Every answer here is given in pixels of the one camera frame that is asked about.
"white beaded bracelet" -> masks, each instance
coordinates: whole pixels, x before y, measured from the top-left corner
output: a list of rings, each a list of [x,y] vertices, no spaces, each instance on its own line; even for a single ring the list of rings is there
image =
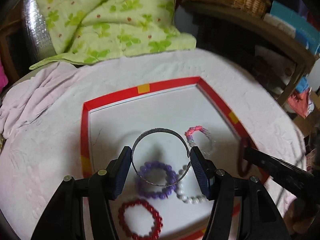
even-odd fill
[[[179,171],[178,176],[182,176],[182,174],[185,172],[187,169],[187,165],[184,165],[183,168]],[[177,196],[180,200],[182,200],[186,204],[198,204],[198,203],[203,203],[207,201],[207,198],[205,195],[199,195],[199,196],[186,196],[183,191],[183,184],[182,180],[176,184],[176,193]]]

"dark red bracelet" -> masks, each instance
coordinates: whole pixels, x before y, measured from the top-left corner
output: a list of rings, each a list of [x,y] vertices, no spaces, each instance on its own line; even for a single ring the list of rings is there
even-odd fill
[[[151,213],[153,219],[155,220],[155,227],[150,236],[138,236],[136,233],[132,233],[124,220],[125,209],[128,207],[133,207],[135,205],[144,206],[146,210],[148,210]],[[135,201],[123,203],[122,206],[119,208],[118,218],[119,225],[122,227],[123,231],[125,232],[125,235],[131,237],[133,240],[156,240],[159,238],[161,227],[163,227],[162,217],[160,217],[159,212],[153,206],[151,206],[148,201],[144,199],[136,199]]]

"red tray border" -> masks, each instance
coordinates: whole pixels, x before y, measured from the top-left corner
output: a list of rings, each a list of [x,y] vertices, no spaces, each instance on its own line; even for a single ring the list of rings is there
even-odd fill
[[[240,138],[250,138],[252,146],[257,149],[255,143],[252,141],[248,132],[245,130],[241,122],[238,120],[236,115],[231,111],[227,104],[220,98],[220,96],[201,78],[201,77],[187,77],[171,79],[166,81],[160,81],[155,83],[149,83],[144,85],[139,85],[133,88],[128,88],[125,90],[120,90],[114,93],[110,93],[90,101],[84,102],[82,109],[82,119],[81,119],[81,165],[82,173],[84,178],[90,177],[92,175],[92,168],[90,163],[90,153],[89,153],[89,139],[88,139],[88,116],[89,112],[101,106],[105,106],[117,101],[129,99],[132,97],[140,96],[142,94],[153,93],[161,90],[193,85],[197,84],[220,110],[220,113],[229,121],[232,125],[234,131],[239,135]],[[259,168],[262,174],[262,183],[265,183],[269,177],[262,169]],[[236,205],[233,209],[233,214],[237,214],[240,210],[240,204]],[[180,240],[196,240],[204,235],[205,229],[199,230],[187,237],[183,237]]]

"blue cloth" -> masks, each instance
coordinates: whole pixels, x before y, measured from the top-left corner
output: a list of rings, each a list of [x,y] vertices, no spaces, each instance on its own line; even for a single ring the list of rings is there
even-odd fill
[[[306,77],[302,77],[298,83],[298,85],[296,86],[296,91],[301,94],[303,93],[305,90],[307,90],[309,87],[308,84],[308,80]]]

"green floral cloth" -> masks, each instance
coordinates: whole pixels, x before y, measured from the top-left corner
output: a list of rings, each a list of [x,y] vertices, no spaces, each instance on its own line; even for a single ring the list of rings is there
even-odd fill
[[[55,61],[94,64],[121,56],[194,49],[196,39],[172,25],[174,0],[36,0]]]

